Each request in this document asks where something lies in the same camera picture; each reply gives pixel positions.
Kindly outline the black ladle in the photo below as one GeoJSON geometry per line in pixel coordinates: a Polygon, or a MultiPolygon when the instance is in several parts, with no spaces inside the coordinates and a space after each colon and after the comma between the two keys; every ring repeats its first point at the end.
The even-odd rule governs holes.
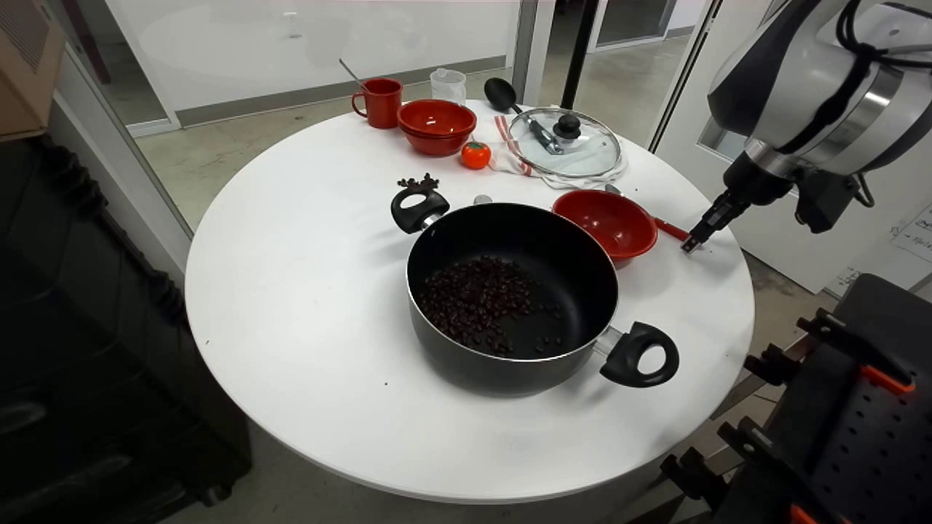
{"type": "Polygon", "coordinates": [[[557,143],[557,140],[552,134],[547,132],[533,117],[522,116],[524,111],[517,104],[515,87],[510,85],[509,81],[499,79],[499,77],[492,77],[492,79],[486,80],[483,91],[485,92],[486,99],[489,101],[490,106],[502,113],[513,111],[513,113],[518,116],[519,120],[523,120],[527,128],[529,128],[530,132],[532,132],[533,136],[538,140],[538,143],[550,155],[563,155],[563,147],[557,143]]]}

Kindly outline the red handled metal spoon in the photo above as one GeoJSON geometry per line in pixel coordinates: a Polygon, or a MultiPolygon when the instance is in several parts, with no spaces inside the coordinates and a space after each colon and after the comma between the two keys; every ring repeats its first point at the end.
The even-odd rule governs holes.
{"type": "MultiPolygon", "coordinates": [[[[612,183],[606,183],[604,189],[606,190],[606,192],[610,192],[620,197],[630,199],[628,198],[628,196],[625,195],[625,193],[621,192],[619,188],[616,188],[616,186],[613,186],[612,183]]],[[[686,242],[686,239],[689,238],[689,233],[686,232],[686,230],[683,230],[679,228],[678,226],[675,226],[672,223],[669,223],[659,218],[659,216],[653,215],[652,213],[648,212],[646,208],[643,208],[640,205],[639,207],[640,209],[642,209],[642,211],[645,211],[646,213],[648,213],[652,221],[655,222],[657,229],[662,230],[667,235],[672,236],[672,238],[677,239],[680,242],[686,242]]]]}

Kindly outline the stack of red bowls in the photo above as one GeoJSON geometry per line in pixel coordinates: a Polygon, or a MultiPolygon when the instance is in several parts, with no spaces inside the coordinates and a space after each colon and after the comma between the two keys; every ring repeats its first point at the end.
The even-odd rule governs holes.
{"type": "Polygon", "coordinates": [[[478,122],[473,110],[450,100],[410,100],[398,109],[396,116],[413,150],[437,158],[459,152],[478,122]]]}

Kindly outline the whiteboard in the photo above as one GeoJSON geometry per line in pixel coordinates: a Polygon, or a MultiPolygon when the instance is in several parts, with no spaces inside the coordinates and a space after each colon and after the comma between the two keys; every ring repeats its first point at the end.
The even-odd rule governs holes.
{"type": "MultiPolygon", "coordinates": [[[[763,20],[775,0],[703,0],[703,9],[666,96],[650,150],[712,200],[724,189],[722,173],[743,143],[743,134],[711,120],[706,92],[715,70],[741,37],[763,20]]],[[[868,175],[879,199],[867,210],[852,205],[838,226],[813,235],[792,212],[790,192],[774,205],[753,207],[731,223],[743,251],[812,293],[842,295],[859,273],[874,273],[916,291],[932,283],[932,228],[917,225],[932,216],[932,136],[868,175]]]]}

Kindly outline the heap of dark beans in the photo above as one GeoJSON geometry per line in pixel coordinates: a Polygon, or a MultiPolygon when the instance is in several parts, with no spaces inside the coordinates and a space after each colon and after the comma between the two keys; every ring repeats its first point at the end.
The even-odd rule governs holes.
{"type": "Polygon", "coordinates": [[[417,283],[415,302],[443,333],[480,354],[543,358],[564,340],[557,295],[522,265],[483,255],[453,262],[417,283]]]}

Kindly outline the glass pot lid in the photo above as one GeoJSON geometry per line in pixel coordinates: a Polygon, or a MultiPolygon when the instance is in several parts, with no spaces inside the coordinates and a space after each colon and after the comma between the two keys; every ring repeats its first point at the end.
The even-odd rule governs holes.
{"type": "Polygon", "coordinates": [[[619,137],[602,122],[570,109],[523,111],[507,123],[505,137],[517,158],[541,175],[595,180],[619,175],[627,166],[619,137]]]}

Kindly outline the cardboard box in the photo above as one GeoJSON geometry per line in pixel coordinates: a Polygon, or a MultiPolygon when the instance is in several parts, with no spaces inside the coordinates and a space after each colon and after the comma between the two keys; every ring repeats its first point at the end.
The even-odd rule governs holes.
{"type": "Polygon", "coordinates": [[[47,129],[65,42],[44,0],[0,0],[0,142],[47,129]]]}

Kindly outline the clear plastic measuring cup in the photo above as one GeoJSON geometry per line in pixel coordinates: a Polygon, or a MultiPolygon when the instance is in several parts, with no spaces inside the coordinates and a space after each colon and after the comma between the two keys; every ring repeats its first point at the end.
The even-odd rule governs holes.
{"type": "Polygon", "coordinates": [[[434,100],[447,100],[466,106],[466,74],[446,68],[437,68],[430,73],[430,93],[434,100]]]}

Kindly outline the red mug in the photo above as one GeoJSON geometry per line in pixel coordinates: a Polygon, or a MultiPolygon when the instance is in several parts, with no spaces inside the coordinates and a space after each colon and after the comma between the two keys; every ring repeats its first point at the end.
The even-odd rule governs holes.
{"type": "Polygon", "coordinates": [[[367,79],[350,103],[353,111],[373,128],[389,130],[398,126],[403,84],[395,79],[367,79]]]}

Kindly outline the black equipment case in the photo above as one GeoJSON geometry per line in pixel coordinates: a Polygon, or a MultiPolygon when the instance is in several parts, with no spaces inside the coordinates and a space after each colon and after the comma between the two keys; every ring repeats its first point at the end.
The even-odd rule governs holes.
{"type": "Polygon", "coordinates": [[[183,296],[79,157],[0,143],[0,524],[155,524],[252,467],[183,296]]]}

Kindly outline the white red striped towel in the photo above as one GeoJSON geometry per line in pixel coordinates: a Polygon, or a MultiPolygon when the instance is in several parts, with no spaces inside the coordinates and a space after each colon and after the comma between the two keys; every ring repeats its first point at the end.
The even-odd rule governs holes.
{"type": "Polygon", "coordinates": [[[490,169],[496,170],[497,172],[510,173],[510,175],[534,177],[546,183],[549,188],[558,190],[603,188],[606,183],[619,182],[626,174],[629,167],[629,155],[626,151],[625,143],[620,139],[623,147],[625,147],[627,166],[619,175],[610,178],[605,177],[583,181],[570,181],[569,179],[557,177],[555,175],[541,175],[517,158],[508,145],[508,140],[505,137],[506,125],[514,116],[516,115],[482,116],[477,120],[477,127],[473,130],[471,137],[473,140],[476,140],[476,142],[485,143],[490,147],[492,151],[492,159],[489,163],[490,169]]]}

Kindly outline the black cooking pot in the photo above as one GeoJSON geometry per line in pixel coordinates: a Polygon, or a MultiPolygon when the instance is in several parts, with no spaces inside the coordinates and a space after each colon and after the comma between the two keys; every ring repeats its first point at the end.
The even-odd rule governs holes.
{"type": "Polygon", "coordinates": [[[678,347],[661,329],[612,326],[615,265],[569,219],[509,202],[452,210],[432,188],[403,188],[390,213],[416,236],[405,270],[416,337],[453,384],[492,396],[540,394],[594,354],[600,375],[621,386],[659,386],[678,373],[678,347]]]}

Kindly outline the red bowl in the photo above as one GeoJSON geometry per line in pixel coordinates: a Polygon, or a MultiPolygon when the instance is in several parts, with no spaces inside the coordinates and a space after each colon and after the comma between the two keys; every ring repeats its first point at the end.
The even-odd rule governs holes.
{"type": "Polygon", "coordinates": [[[590,234],[617,269],[649,252],[659,235],[655,219],[642,206],[609,191],[570,191],[557,198],[552,211],[590,234]]]}

